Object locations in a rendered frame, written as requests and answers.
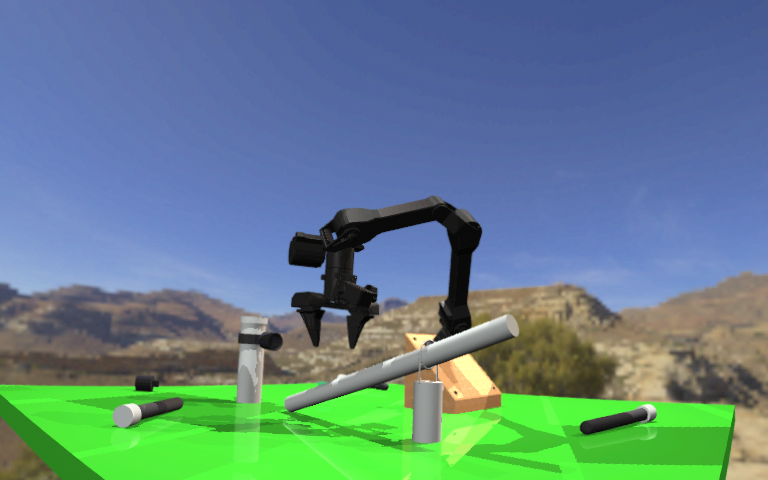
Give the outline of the grey metal post with cap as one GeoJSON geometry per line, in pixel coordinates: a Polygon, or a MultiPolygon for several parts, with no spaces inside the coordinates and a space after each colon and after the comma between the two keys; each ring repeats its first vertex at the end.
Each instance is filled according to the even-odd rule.
{"type": "MultiPolygon", "coordinates": [[[[267,321],[263,317],[241,316],[241,333],[261,335],[267,321]]],[[[259,344],[240,344],[239,352],[236,402],[259,404],[262,400],[264,348],[259,344]]]]}

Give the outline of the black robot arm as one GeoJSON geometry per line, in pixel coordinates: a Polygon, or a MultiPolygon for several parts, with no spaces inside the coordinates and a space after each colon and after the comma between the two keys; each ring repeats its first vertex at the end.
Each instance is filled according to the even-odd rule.
{"type": "MultiPolygon", "coordinates": [[[[320,268],[326,256],[325,269],[353,270],[354,252],[365,249],[362,244],[383,232],[431,221],[447,228],[452,248],[449,296],[445,302],[439,303],[442,328],[432,339],[436,343],[472,327],[467,304],[471,257],[479,245],[482,228],[467,210],[457,209],[436,195],[381,209],[342,209],[319,229],[320,236],[296,232],[289,247],[289,265],[320,268]],[[332,236],[334,232],[337,236],[335,240],[332,236]]],[[[338,278],[333,299],[340,299],[341,294],[352,305],[367,309],[377,301],[377,287],[368,284],[359,286],[354,277],[351,281],[345,279],[343,274],[338,278]]]]}

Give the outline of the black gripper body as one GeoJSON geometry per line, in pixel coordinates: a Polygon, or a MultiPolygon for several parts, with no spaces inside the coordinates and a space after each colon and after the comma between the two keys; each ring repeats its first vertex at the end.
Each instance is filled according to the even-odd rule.
{"type": "Polygon", "coordinates": [[[291,307],[298,307],[301,309],[321,309],[321,307],[326,307],[329,309],[348,311],[351,316],[379,315],[379,305],[377,302],[371,303],[369,309],[367,309],[366,307],[357,307],[352,305],[349,301],[343,299],[341,294],[340,299],[332,298],[334,286],[338,278],[340,278],[341,274],[346,275],[346,281],[351,281],[351,277],[356,278],[357,281],[357,276],[353,275],[353,270],[343,268],[327,268],[325,269],[325,274],[321,275],[320,278],[320,280],[324,280],[323,294],[313,292],[295,292],[291,299],[291,307]]]}

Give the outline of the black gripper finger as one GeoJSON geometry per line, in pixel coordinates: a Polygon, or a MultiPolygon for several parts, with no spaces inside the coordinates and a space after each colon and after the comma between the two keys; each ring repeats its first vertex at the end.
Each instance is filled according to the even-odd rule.
{"type": "Polygon", "coordinates": [[[349,349],[355,348],[363,326],[368,320],[374,319],[374,317],[375,316],[367,316],[367,315],[361,315],[361,316],[346,315],[349,349]]]}
{"type": "Polygon", "coordinates": [[[308,330],[313,346],[318,347],[320,342],[321,319],[324,309],[296,309],[299,312],[308,330]]]}

